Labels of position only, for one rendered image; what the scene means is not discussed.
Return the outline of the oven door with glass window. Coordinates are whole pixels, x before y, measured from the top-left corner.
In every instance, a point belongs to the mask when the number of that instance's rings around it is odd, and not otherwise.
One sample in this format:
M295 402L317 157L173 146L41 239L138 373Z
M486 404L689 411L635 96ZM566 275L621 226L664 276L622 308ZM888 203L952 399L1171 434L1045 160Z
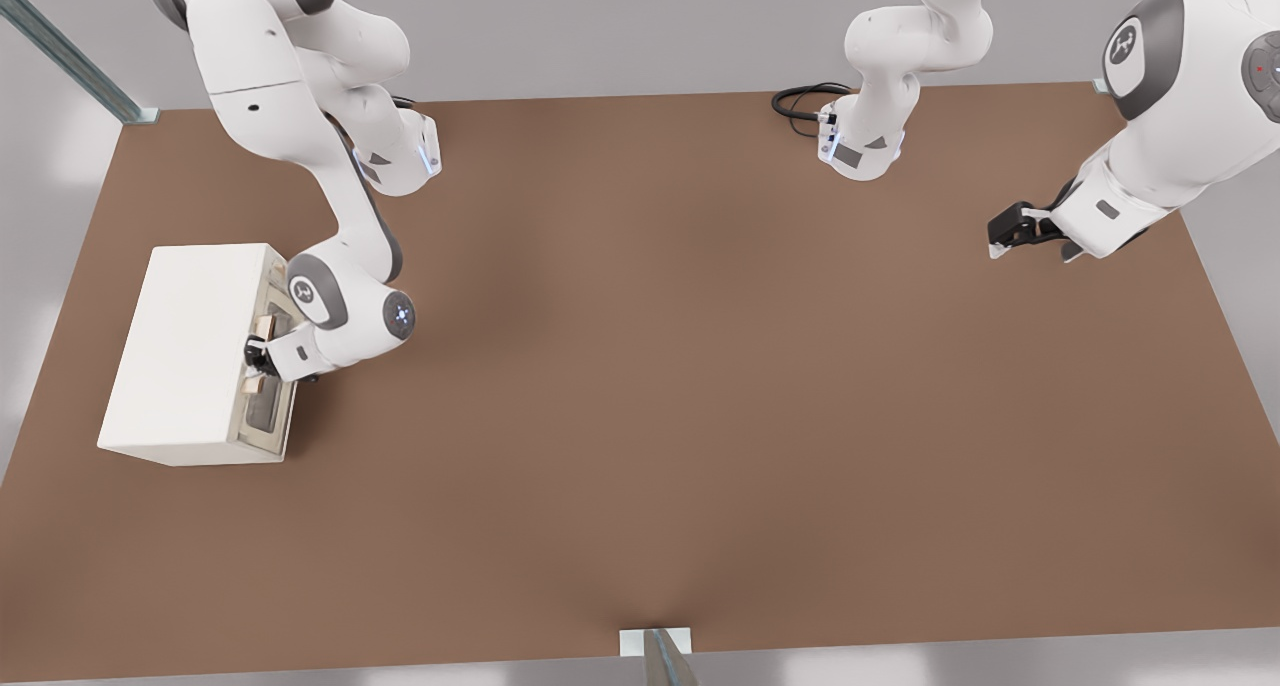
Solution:
M253 285L252 308L248 317L248 335L255 317L260 314L274 314L274 338L283 337L300 325L300 312L294 308L285 291L285 259L270 244L248 244L252 262L257 270ZM270 378L260 394L241 393L246 363L236 395L236 436L265 454L265 459L279 462L284 459L288 427L294 401L294 385L289 381Z

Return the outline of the white oven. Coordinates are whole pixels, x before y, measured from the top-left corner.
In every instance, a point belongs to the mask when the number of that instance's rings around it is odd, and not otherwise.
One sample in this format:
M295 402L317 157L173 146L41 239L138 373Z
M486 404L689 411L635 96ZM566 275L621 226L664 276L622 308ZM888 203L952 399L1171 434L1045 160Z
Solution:
M248 244L152 250L100 449L170 467L278 463L236 436L257 282Z

